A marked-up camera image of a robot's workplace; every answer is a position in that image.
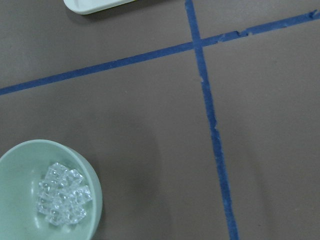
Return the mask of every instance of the light green bowl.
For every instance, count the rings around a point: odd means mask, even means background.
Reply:
[[[87,216],[75,225],[53,226],[37,213],[38,183],[56,162],[77,169],[91,190]],[[90,240],[102,212],[96,172],[76,151],[49,140],[23,142],[0,158],[0,240]]]

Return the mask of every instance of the bowl rim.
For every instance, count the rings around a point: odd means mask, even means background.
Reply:
[[[92,215],[92,219],[90,221],[90,228],[89,228],[89,231],[87,231],[88,235],[87,235],[87,238],[86,238],[87,240],[90,240],[94,235],[95,225],[96,225],[96,221],[97,221],[97,218],[96,218],[97,217],[97,203],[96,203],[96,201],[94,201],[97,198],[97,194],[96,194],[96,190],[94,188],[94,184],[93,184],[92,178],[91,178],[87,168],[83,164],[82,160],[80,160],[79,156],[77,156],[77,154],[82,156],[80,153],[78,153],[77,151],[75,151],[75,150],[73,150],[73,149],[71,149],[71,148],[69,148],[69,147],[67,147],[67,146],[65,146],[65,145],[63,145],[61,143],[58,143],[58,142],[55,142],[55,141],[52,141],[52,140],[33,139],[33,140],[28,140],[28,141],[21,142],[21,143],[15,145],[15,146],[13,146],[12,148],[10,148],[7,152],[5,152],[0,157],[0,165],[1,165],[1,162],[6,158],[6,156],[9,155],[10,153],[12,153],[13,151],[15,151],[18,148],[23,147],[25,145],[34,144],[34,143],[45,143],[45,144],[49,144],[49,145],[54,145],[54,146],[62,149],[63,151],[66,151],[68,154],[70,154],[76,160],[77,164],[80,165],[82,174],[84,174],[86,176],[86,180],[87,180],[87,182],[89,184],[91,195],[92,195],[92,199],[93,199],[93,201],[92,201],[92,212],[93,212],[93,215]]]

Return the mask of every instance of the blue painter's tape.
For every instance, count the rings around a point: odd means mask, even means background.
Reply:
[[[124,67],[124,66],[131,65],[131,64],[141,63],[141,62],[145,62],[148,60],[157,59],[157,58],[161,58],[164,56],[173,55],[176,53],[181,53],[181,52],[188,51],[191,49],[193,49],[192,42],[187,42],[187,43],[179,44],[176,46],[171,46],[171,47],[163,48],[160,50],[151,51],[151,52],[143,53],[140,55],[127,57],[127,58],[120,59],[120,60],[110,61],[110,62],[106,62],[106,63],[94,65],[94,66],[88,66],[88,67],[84,67],[81,69],[64,72],[64,73],[53,75],[53,76],[48,76],[48,77],[44,77],[44,78],[40,78],[40,79],[36,79],[36,80],[32,80],[32,81],[27,81],[27,82],[23,82],[20,84],[1,88],[0,89],[0,96],[5,95],[5,94],[9,94],[9,93],[13,93],[13,92],[18,92],[21,90],[39,87],[42,85],[60,82],[60,81],[67,80],[67,79],[73,79],[73,78],[84,76],[84,75],[98,73],[101,71],[106,71],[106,70],[110,70],[110,69]]]
[[[273,30],[283,29],[283,28],[294,26],[294,25],[314,21],[314,20],[320,20],[320,12],[318,10],[314,10],[302,15],[289,17],[286,19],[278,20],[278,21],[273,21],[273,22],[249,27],[242,32],[231,31],[224,34],[207,37],[202,40],[202,46],[206,47],[206,46],[214,45],[217,43],[228,42],[231,40],[247,37],[248,35],[261,34],[261,33],[269,32]]]
[[[254,35],[254,34],[264,33],[272,30],[290,27],[297,24],[310,22],[313,20],[319,20],[319,19],[320,19],[320,12],[318,10],[315,10],[299,16],[294,16],[294,17],[286,18],[283,20],[275,21],[275,22],[253,26],[242,32],[232,31],[232,32],[227,32],[217,36],[208,37],[205,39],[201,39],[200,42],[202,47],[206,47],[206,46],[217,44],[219,42],[227,42],[227,41],[243,38],[248,36],[249,34]],[[68,71],[68,72],[57,74],[57,75],[44,77],[44,78],[0,88],[0,96],[18,92],[25,89],[39,87],[46,84],[56,83],[63,80],[68,80],[68,79],[72,79],[72,78],[76,78],[76,77],[80,77],[88,74],[93,74],[101,71],[119,68],[119,67],[127,66],[130,64],[135,64],[135,63],[140,63],[140,62],[144,62],[144,61],[148,61],[156,58],[161,58],[164,56],[177,54],[177,53],[189,51],[192,49],[193,49],[193,43],[187,42],[187,43],[179,44],[176,46],[167,47],[164,49],[151,51],[151,52],[139,54],[132,57],[127,57],[120,60],[115,60],[115,61],[110,61],[110,62],[106,62],[106,63],[94,65],[94,66],[84,67],[81,69]]]
[[[226,216],[229,237],[230,240],[239,240],[238,228],[236,219],[232,210],[232,199],[230,194],[230,186],[227,174],[227,168],[225,164],[225,157],[220,139],[220,134],[217,130],[217,119],[215,115],[215,108],[213,97],[211,93],[211,87],[209,83],[208,71],[206,61],[203,52],[203,42],[200,37],[198,23],[196,19],[196,12],[192,0],[185,1],[185,9],[187,12],[189,25],[191,29],[193,48],[196,55],[197,66],[199,74],[202,78],[201,86],[204,97],[205,109],[207,118],[209,121],[209,127],[211,132],[212,146],[216,161],[216,168],[219,176],[220,189],[222,194],[222,201],[224,207],[224,213]]]

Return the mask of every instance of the ice cube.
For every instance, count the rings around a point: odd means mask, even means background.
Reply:
[[[71,209],[69,215],[67,216],[66,223],[67,224],[77,224],[79,223],[85,216],[87,212],[80,206],[76,206]]]
[[[68,186],[75,188],[83,181],[84,177],[77,170],[73,169],[65,173],[65,179]]]
[[[45,179],[51,181],[59,181],[63,178],[66,171],[68,171],[68,168],[56,162],[49,167],[45,175]]]
[[[57,198],[61,205],[67,205],[69,203],[69,197],[64,192],[59,192]]]
[[[38,210],[39,213],[47,215],[49,214],[51,207],[52,207],[52,203],[50,200],[43,199],[41,197],[38,198],[36,202],[36,209]]]
[[[55,226],[65,223],[61,212],[56,209],[52,209],[49,214],[45,216],[45,220]]]
[[[90,192],[89,187],[87,185],[81,186],[81,187],[73,190],[72,194],[75,197],[75,201],[81,205],[92,200],[91,192]]]
[[[58,193],[58,183],[55,180],[43,180],[39,182],[38,196],[43,199],[50,199]]]

